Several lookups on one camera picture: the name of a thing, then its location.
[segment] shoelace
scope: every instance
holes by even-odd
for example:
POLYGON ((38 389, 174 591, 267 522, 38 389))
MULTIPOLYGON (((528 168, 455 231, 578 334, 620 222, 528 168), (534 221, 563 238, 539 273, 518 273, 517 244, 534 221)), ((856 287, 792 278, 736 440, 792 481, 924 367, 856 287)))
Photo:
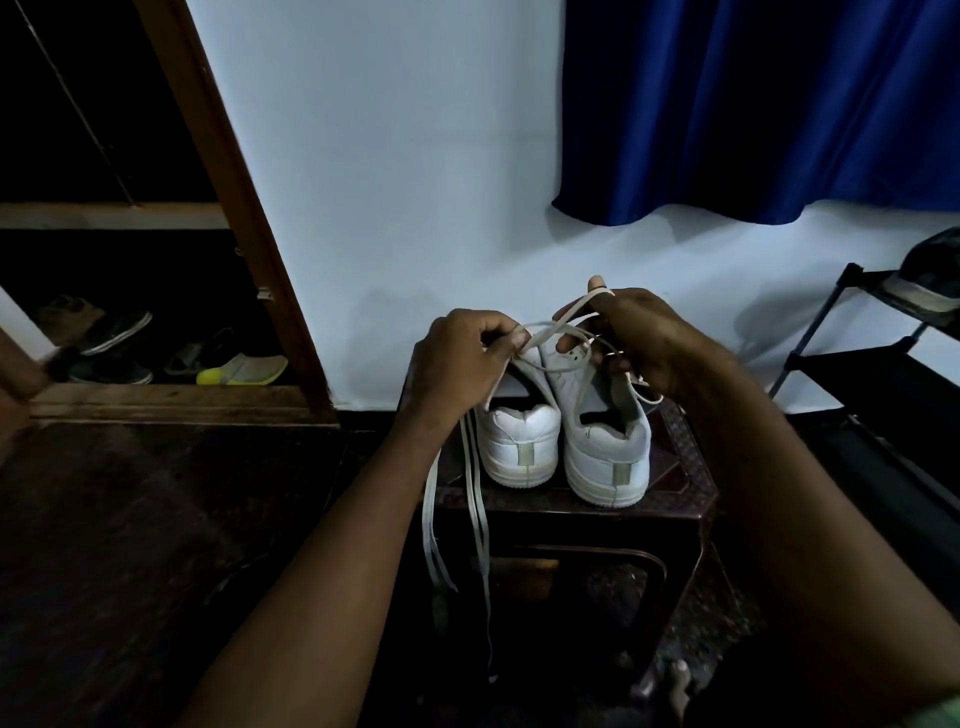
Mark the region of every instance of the shoelace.
MULTIPOLYGON (((576 328, 569 323, 570 320, 578 316, 580 309, 583 308, 585 303, 587 303, 594 296, 598 296, 602 293, 614 295, 609 288, 594 288, 583 298, 577 301, 577 303, 571 306, 570 309, 559 320, 524 324, 523 326, 525 328, 543 327, 543 330, 532 335, 530 340, 519 351, 517 356, 523 356, 534 347, 545 344, 557 333, 569 334, 580 339, 582 343, 579 346, 585 347, 588 352, 590 345, 594 341, 599 341, 608 349, 610 349, 612 353, 619 353, 614 345, 604 340, 602 337, 590 336, 581 328, 576 328)), ((539 369, 542 372, 547 373, 576 372, 590 365, 590 357, 585 356, 583 359, 578 360, 570 367, 554 369, 550 369, 539 364, 534 364, 530 361, 527 361, 526 363, 535 369, 539 369)), ((663 397, 659 397, 656 400, 647 400, 636 390, 636 388, 634 388, 636 386, 646 386, 646 382, 642 377, 630 375, 630 381, 631 384, 634 385, 631 387, 631 389, 633 390, 634 396, 638 400, 648 404, 658 404, 660 401, 662 401, 663 397)), ((494 391, 496 390, 497 385, 499 385, 499 380, 493 386, 494 391)), ((487 610, 487 672, 490 682, 493 682, 496 680, 496 675, 491 674, 491 668, 493 665, 493 642, 490 635, 490 527, 487 523, 487 511, 483 505, 483 492, 480 487, 483 466, 480 463, 480 452, 476 442, 476 431, 470 415, 471 413, 468 412, 463 418, 461 418, 460 435, 464 445, 464 479, 467 488, 467 509, 469 510, 470 514, 470 523, 473 526, 473 542, 476 546, 477 564, 480 569, 480 577, 483 580, 483 595, 487 610)), ((423 488, 423 508, 420 513, 420 528, 423 537, 423 555, 426 557, 427 572, 430 574, 430 580, 433 582, 434 587, 442 588, 445 585, 448 589, 456 592, 457 587, 450 578, 450 573, 446 569, 444 559, 440 555, 440 547, 437 544, 437 537, 434 534, 433 529, 434 508, 437 499, 437 472, 439 464, 440 454, 437 453, 437 457, 434 459, 433 465, 430 467, 430 472, 427 474, 426 484, 423 488)))

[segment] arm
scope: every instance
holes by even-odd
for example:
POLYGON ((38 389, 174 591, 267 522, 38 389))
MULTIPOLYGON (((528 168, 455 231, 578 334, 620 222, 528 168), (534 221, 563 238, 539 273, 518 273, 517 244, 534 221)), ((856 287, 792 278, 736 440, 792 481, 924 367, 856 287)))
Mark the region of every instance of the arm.
POLYGON ((356 723, 427 471, 526 343, 516 326, 490 311, 434 322, 390 435, 217 657, 181 725, 356 723), (509 332, 484 351, 482 335, 509 332))
POLYGON ((767 616, 823 716, 890 725, 960 693, 960 627, 732 354, 649 291, 592 303, 600 316, 587 328, 625 354, 610 366, 640 371, 693 423, 752 554, 767 616))

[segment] black metal shoe rack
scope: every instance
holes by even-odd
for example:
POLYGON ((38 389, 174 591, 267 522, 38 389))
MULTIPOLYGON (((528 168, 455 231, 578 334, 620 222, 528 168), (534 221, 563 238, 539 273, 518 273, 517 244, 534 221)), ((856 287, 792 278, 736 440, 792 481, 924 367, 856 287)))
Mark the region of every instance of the black metal shoe rack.
POLYGON ((847 413, 960 497, 960 387, 909 355, 928 328, 960 342, 960 316, 933 315, 887 294, 893 271, 866 272, 849 263, 770 390, 775 397, 790 372, 803 372, 844 404, 847 413), (919 324, 897 343, 852 352, 804 355, 820 324, 848 288, 912 316, 919 324))

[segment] white wall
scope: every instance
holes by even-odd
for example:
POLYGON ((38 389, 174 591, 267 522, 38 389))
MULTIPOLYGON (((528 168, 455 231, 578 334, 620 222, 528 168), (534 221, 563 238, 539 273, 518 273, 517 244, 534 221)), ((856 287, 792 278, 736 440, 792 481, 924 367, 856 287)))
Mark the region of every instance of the white wall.
MULTIPOLYGON (((896 267, 960 224, 836 203, 780 227, 676 206, 623 228, 563 217, 560 0, 189 6, 338 406, 396 406, 414 342, 448 309, 536 321, 594 273, 656 291, 770 382, 845 263, 896 267)), ((859 296, 814 346, 912 327, 859 296)), ((960 378, 957 351, 934 337, 922 354, 960 378)), ((801 375, 779 401, 832 402, 801 375)))
POLYGON ((3 288, 0 288, 0 330, 36 361, 46 359, 57 350, 3 288))

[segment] left hand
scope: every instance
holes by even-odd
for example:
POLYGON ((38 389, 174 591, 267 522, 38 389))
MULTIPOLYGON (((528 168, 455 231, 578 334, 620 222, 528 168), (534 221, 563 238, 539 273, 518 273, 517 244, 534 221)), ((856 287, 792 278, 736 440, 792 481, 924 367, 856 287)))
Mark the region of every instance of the left hand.
POLYGON ((487 398, 510 357, 529 339, 525 328, 499 311, 453 309, 433 322, 414 349, 409 402, 453 427, 487 398))

